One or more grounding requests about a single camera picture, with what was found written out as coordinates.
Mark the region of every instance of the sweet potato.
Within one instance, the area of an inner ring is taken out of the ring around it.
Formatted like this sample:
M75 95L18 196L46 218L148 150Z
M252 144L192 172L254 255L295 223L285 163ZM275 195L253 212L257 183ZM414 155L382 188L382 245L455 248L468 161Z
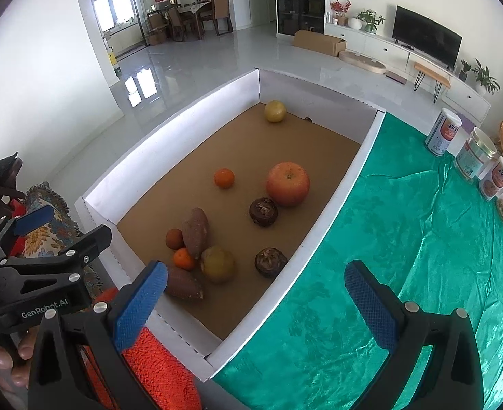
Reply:
M171 265L168 266L168 284L165 293L187 300L204 298L204 290L200 282L188 271Z
M200 208L193 209L191 218L183 224L181 230L189 254L195 260L200 259L200 255L208 247L209 225L204 211Z

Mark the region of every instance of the human hand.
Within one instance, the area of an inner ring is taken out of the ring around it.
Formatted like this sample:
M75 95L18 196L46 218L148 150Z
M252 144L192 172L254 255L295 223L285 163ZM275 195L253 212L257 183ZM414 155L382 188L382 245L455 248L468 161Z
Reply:
M0 370L9 370L12 368L10 377L17 387L29 384L29 371L31 369L31 358L33 356L33 348L35 346L35 339L37 338L37 331L39 327L30 328L27 334L22 338L18 344L18 353L20 357L26 362L23 365L13 368L13 360L9 353L0 346ZM13 387L8 381L0 374L0 387L9 392L13 392Z

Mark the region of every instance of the white vase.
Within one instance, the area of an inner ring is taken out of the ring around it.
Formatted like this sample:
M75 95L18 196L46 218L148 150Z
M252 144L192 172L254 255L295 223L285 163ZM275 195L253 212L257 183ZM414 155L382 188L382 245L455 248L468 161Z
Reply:
M348 26L352 29L360 30L363 27L363 23L357 18L351 18L348 20Z
M475 86L475 90L477 91L477 94L481 95L481 97L484 97L487 95L487 88L484 86L481 86L481 82L478 81L477 85Z

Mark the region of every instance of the tv stand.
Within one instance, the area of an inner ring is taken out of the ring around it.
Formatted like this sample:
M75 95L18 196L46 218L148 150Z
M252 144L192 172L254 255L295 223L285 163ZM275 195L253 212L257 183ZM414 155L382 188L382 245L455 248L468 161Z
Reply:
M447 70L446 64L442 64L433 57L419 50L408 48L400 42L394 43L393 38L353 30L338 24L325 24L323 32L344 39L347 51L358 52L373 58L386 66L388 71L411 82L415 82L419 76L419 70L415 68L415 63L423 65L447 79L450 83L450 89L442 91L439 86L435 87L434 81L430 79L422 83L420 89L426 90L434 96L438 95L455 112L464 115L476 126L480 126L487 116L491 107L490 103L477 94L473 87Z
M411 50L411 51L415 50L411 45L405 45L405 43L400 43L399 40L396 40L395 44L396 45L400 45L401 47L404 47L405 49L408 49L408 50Z

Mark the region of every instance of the red apple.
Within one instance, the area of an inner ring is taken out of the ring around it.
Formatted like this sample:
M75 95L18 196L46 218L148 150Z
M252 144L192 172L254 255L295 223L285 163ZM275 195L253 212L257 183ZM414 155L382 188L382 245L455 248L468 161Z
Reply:
M297 163L278 163L268 173L267 192L281 206L297 206L308 195L310 178Z

